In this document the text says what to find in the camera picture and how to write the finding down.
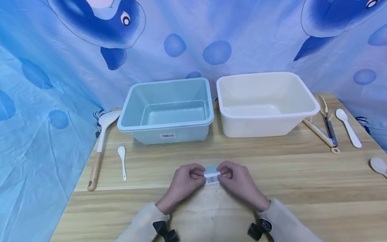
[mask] barcode sticker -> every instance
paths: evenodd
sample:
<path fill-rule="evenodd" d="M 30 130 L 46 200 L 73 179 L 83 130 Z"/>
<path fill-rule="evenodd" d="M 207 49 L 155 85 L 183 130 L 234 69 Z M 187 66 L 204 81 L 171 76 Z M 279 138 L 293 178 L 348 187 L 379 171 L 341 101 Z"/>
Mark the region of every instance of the barcode sticker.
<path fill-rule="evenodd" d="M 161 138 L 175 138 L 175 134 L 160 134 Z"/>
<path fill-rule="evenodd" d="M 205 185 L 206 186 L 209 186 L 209 185 L 215 185 L 215 184 L 219 184 L 219 181 L 217 179 L 217 176 L 219 175 L 220 173 L 211 173 L 211 174 L 204 174 L 204 177 L 207 179 L 205 181 Z"/>

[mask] plastic basin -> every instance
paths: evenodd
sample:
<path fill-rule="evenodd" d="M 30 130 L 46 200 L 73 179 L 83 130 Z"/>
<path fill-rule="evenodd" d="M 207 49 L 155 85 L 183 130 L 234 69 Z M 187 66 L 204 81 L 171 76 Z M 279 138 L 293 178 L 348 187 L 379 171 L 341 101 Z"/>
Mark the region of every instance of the plastic basin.
<path fill-rule="evenodd" d="M 228 137 L 286 135 L 320 109 L 300 77 L 291 72 L 224 76 L 216 86 Z"/>
<path fill-rule="evenodd" d="M 118 129 L 143 144 L 201 141 L 214 120 L 206 78 L 133 85 L 118 118 Z"/>

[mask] beige sleeve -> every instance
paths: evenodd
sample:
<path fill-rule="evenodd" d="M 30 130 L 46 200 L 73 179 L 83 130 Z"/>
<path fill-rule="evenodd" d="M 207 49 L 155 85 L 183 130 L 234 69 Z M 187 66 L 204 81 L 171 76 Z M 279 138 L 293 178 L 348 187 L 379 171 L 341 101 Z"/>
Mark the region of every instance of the beige sleeve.
<path fill-rule="evenodd" d="M 269 209 L 258 216 L 271 223 L 269 233 L 274 242 L 322 242 L 277 199 L 272 199 Z"/>
<path fill-rule="evenodd" d="M 164 215 L 154 203 L 149 203 L 132 219 L 129 227 L 120 235 L 116 242 L 152 242 L 156 237 L 153 223 L 168 221 L 169 215 Z"/>

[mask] wooden table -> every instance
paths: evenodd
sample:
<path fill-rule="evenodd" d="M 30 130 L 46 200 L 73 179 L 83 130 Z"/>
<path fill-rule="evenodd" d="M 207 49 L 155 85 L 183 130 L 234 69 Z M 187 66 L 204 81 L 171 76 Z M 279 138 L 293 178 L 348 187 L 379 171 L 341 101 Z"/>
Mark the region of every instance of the wooden table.
<path fill-rule="evenodd" d="M 324 97 L 329 113 L 337 108 L 347 111 L 334 96 Z M 353 147 L 342 122 L 333 117 L 339 155 L 303 123 L 286 136 L 228 138 L 219 110 L 215 113 L 202 142 L 145 146 L 112 125 L 97 190 L 86 190 L 94 148 L 52 241 L 113 241 L 142 206 L 162 197 L 179 166 L 224 160 L 247 166 L 265 195 L 282 201 L 325 242 L 387 241 L 387 180 L 368 166 L 371 157 L 387 161 L 387 156 L 349 112 L 363 147 Z M 320 114 L 313 122 L 325 130 Z M 125 182 L 117 154 L 121 145 L 127 150 Z M 252 211 L 213 185 L 181 204 L 170 228 L 177 230 L 182 242 L 253 241 L 247 235 L 253 221 Z"/>

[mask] food tongs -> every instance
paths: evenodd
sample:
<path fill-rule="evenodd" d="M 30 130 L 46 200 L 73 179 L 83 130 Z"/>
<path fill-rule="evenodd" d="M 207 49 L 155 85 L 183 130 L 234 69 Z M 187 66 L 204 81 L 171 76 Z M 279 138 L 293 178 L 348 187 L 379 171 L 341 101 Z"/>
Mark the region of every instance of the food tongs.
<path fill-rule="evenodd" d="M 319 102 L 320 102 L 320 106 L 321 106 L 320 113 L 324 118 L 325 128 L 327 129 L 328 136 L 326 136 L 319 128 L 317 128 L 312 123 L 312 117 L 308 117 L 304 119 L 303 122 L 330 147 L 330 150 L 332 151 L 332 153 L 339 154 L 340 150 L 339 148 L 337 148 L 339 144 L 337 142 L 336 135 L 332 127 L 332 122 L 330 121 L 333 115 L 329 117 L 328 106 L 324 98 L 320 95 L 318 95 L 317 98 L 319 99 Z"/>

